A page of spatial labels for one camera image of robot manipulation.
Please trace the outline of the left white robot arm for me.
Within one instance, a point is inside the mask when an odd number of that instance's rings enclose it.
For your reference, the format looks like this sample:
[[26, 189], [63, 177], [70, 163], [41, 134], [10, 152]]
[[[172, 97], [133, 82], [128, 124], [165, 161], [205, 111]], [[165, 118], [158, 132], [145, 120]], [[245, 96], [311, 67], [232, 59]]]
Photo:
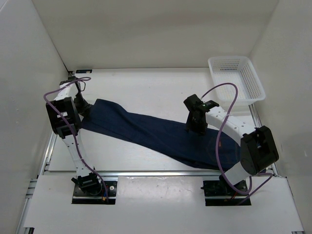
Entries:
[[84, 89], [80, 84], [90, 80], [90, 77], [70, 77], [62, 81], [58, 89], [44, 94], [43, 99], [52, 130], [62, 139], [74, 163], [76, 176], [72, 181], [83, 192], [97, 195], [102, 190], [102, 182], [87, 160], [80, 136], [80, 117], [85, 117], [92, 106], [83, 98]]

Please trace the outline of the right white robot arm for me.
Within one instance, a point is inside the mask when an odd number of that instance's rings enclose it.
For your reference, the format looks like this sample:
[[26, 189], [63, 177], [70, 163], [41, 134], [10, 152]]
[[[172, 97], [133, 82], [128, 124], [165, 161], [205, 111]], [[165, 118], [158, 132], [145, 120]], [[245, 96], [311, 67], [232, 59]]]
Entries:
[[186, 129], [203, 135], [208, 125], [218, 128], [240, 146], [240, 161], [221, 173], [219, 190], [232, 194], [240, 181], [259, 174], [279, 160], [279, 154], [270, 128], [256, 128], [228, 114], [219, 104], [203, 102], [197, 95], [184, 100], [189, 111]]

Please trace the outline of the dark blue denim trousers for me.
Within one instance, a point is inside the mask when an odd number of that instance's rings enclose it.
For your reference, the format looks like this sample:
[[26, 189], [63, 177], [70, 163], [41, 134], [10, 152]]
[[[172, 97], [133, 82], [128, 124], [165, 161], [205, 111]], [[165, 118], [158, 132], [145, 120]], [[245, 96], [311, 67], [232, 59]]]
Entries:
[[214, 129], [200, 136], [187, 132], [184, 123], [127, 112], [119, 104], [103, 99], [91, 106], [82, 128], [138, 144], [194, 168], [218, 169], [218, 131]]

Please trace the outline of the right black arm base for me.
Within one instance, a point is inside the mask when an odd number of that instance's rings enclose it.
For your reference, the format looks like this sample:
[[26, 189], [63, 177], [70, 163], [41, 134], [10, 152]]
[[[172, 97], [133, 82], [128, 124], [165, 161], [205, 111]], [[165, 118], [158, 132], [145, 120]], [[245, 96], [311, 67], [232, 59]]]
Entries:
[[201, 189], [204, 191], [206, 207], [251, 206], [247, 195], [237, 193], [220, 180], [204, 180]]

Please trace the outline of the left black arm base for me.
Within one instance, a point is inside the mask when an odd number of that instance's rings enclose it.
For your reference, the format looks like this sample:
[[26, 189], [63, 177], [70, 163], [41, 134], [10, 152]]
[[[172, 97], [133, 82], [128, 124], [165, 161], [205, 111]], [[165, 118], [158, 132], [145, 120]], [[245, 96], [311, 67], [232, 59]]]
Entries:
[[75, 184], [72, 204], [85, 205], [115, 205], [117, 196], [117, 181], [107, 180], [104, 183], [94, 173], [71, 181]]

